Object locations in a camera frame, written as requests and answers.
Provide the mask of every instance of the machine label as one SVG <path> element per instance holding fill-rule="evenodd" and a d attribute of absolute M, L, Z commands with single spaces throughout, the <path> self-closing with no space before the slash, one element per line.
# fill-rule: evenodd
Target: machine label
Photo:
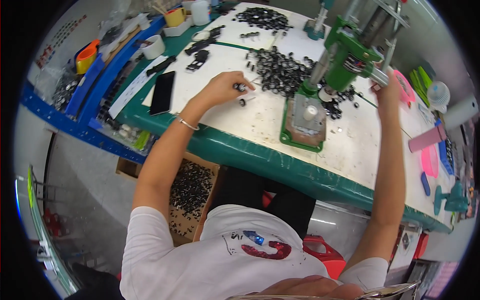
<path fill-rule="evenodd" d="M 347 59 L 343 62 L 343 67 L 354 74 L 361 73 L 366 65 L 366 62 L 357 59 L 351 53 L 348 54 Z"/>

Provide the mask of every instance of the green tablecloth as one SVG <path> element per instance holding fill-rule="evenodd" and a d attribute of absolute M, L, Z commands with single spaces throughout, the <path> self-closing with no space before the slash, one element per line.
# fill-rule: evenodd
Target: green tablecloth
<path fill-rule="evenodd" d="M 205 26 L 195 26 L 179 37 L 164 39 L 166 51 L 163 55 L 177 55 L 191 42 L 193 33 Z M 142 60 L 125 80 L 117 96 L 150 63 Z M 127 104 L 117 120 L 134 127 L 161 135 L 174 120 L 171 114 L 151 117 L 149 108 L 141 103 L 155 83 L 154 76 Z M 372 210 L 373 190 L 347 178 L 319 168 L 299 159 L 271 150 L 262 145 L 244 140 L 226 132 L 200 124 L 193 134 L 188 151 L 222 165 L 241 168 L 258 175 L 287 184 L 315 199 L 332 201 Z M 404 221 L 419 222 L 424 229 L 451 232 L 451 229 L 432 217 L 406 206 Z"/>

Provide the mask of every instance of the eyeglasses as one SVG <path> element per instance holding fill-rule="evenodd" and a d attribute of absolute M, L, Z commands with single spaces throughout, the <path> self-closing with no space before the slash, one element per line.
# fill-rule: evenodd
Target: eyeglasses
<path fill-rule="evenodd" d="M 363 291 L 363 295 L 356 297 L 354 300 L 372 300 L 381 299 L 392 296 L 397 296 L 405 293 L 408 290 L 413 289 L 412 299 L 415 299 L 417 294 L 417 288 L 421 280 L 414 281 L 412 283 L 401 283 L 393 286 L 387 286 L 382 288 L 372 288 Z M 287 296 L 287 295 L 244 295 L 233 296 L 226 300 L 332 300 L 330 297 L 316 297 L 316 296 Z"/>

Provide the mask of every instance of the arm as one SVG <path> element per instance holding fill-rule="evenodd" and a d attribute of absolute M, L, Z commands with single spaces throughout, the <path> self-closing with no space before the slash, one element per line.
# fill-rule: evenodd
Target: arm
<path fill-rule="evenodd" d="M 381 257 L 387 262 L 390 260 L 405 208 L 405 170 L 398 116 L 400 94 L 395 76 L 390 73 L 389 85 L 375 93 L 382 126 L 382 141 L 373 192 L 372 217 L 342 272 L 370 257 Z"/>
<path fill-rule="evenodd" d="M 196 127 L 204 113 L 215 105 L 233 100 L 247 93 L 233 89 L 234 83 L 243 83 L 255 88 L 240 71 L 223 72 L 193 97 L 180 113 L 189 125 Z M 177 175 L 193 129 L 174 120 L 155 143 L 138 176 L 132 209 L 139 206 L 152 207 L 168 220 L 170 187 Z"/>

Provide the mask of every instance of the bracelet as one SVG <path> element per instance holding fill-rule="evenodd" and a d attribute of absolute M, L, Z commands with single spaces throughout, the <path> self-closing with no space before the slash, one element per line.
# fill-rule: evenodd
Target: bracelet
<path fill-rule="evenodd" d="M 195 131 L 200 130 L 200 127 L 198 127 L 198 125 L 197 125 L 197 128 L 195 128 L 192 125 L 190 125 L 189 123 L 185 122 L 185 120 L 183 118 L 180 118 L 180 116 L 177 116 L 177 119 L 179 120 L 180 123 L 183 123 L 183 124 L 187 125 L 187 127 L 190 128 L 190 129 L 193 129 Z"/>

